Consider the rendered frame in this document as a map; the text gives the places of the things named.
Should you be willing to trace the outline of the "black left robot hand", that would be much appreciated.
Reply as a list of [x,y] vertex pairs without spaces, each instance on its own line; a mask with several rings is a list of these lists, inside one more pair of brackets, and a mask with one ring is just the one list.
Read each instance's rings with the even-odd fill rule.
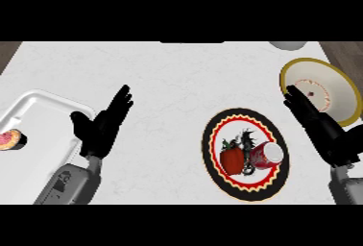
[[81,157],[88,158],[94,156],[103,159],[107,156],[131,106],[130,87],[124,85],[110,101],[107,109],[99,112],[94,120],[90,120],[79,111],[71,112],[69,118],[74,125],[74,135],[82,142]]

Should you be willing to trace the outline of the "white tray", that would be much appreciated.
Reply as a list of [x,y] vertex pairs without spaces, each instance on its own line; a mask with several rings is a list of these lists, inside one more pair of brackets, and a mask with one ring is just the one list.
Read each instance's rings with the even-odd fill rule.
[[0,205],[31,205],[57,168],[72,160],[81,145],[72,111],[94,118],[88,106],[31,89],[0,117],[0,133],[16,129],[26,137],[17,150],[0,151]]

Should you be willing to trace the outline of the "red can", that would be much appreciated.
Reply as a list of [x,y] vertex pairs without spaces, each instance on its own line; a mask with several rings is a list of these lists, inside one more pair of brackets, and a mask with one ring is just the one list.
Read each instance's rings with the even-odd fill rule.
[[249,153],[251,164],[256,169],[268,169],[280,165],[283,151],[274,142],[262,142]]

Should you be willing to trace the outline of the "pink frosted cupcake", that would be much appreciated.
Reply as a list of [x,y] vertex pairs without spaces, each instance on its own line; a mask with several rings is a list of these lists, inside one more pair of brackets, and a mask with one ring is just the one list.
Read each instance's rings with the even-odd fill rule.
[[13,149],[20,140],[20,131],[9,130],[0,135],[0,151]]

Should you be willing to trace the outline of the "red bell pepper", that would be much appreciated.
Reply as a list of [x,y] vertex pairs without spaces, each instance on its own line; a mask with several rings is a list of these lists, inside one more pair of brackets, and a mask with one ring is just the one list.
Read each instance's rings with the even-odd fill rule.
[[220,163],[228,176],[240,174],[243,168],[243,152],[227,140],[223,140]]

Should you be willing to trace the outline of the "black red patterned plate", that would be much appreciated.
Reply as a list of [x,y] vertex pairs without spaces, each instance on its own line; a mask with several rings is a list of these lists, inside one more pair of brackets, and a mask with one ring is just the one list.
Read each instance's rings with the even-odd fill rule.
[[[243,152],[239,175],[227,175],[220,163],[223,140]],[[262,142],[274,142],[283,151],[280,165],[256,169],[249,160],[251,150]],[[209,119],[200,139],[205,169],[220,189],[243,202],[267,201],[285,186],[289,174],[289,153],[277,127],[267,117],[251,109],[234,108],[218,112]]]

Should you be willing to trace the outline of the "white bowl with gold rim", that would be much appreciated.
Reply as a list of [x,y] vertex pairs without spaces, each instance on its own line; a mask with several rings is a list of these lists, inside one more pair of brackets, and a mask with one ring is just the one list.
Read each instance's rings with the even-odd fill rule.
[[296,58],[279,72],[279,87],[295,86],[320,112],[326,112],[342,127],[351,125],[363,111],[361,94],[341,69],[323,60]]

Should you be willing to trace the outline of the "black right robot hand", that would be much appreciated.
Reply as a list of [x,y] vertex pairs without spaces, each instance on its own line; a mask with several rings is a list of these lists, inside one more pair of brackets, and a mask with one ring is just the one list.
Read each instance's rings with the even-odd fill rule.
[[332,166],[360,162],[363,153],[363,125],[344,130],[326,112],[320,112],[295,86],[286,87],[283,104],[305,129],[313,147]]

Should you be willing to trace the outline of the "grey rounded object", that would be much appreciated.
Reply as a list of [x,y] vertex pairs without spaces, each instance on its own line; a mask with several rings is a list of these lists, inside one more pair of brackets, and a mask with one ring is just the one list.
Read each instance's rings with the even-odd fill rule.
[[304,41],[271,41],[271,46],[285,51],[296,51],[305,44]]

